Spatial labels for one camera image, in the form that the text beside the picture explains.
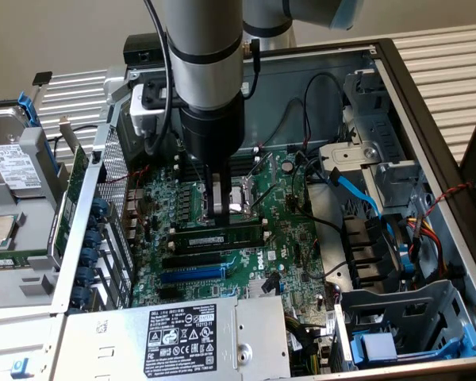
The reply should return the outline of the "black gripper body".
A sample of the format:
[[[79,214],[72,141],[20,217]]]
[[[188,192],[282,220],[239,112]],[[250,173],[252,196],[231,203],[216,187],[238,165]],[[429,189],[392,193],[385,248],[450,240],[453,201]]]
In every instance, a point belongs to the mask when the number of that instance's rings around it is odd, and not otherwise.
[[[219,109],[179,110],[187,151],[205,165],[223,165],[244,141],[244,96],[238,94]]]

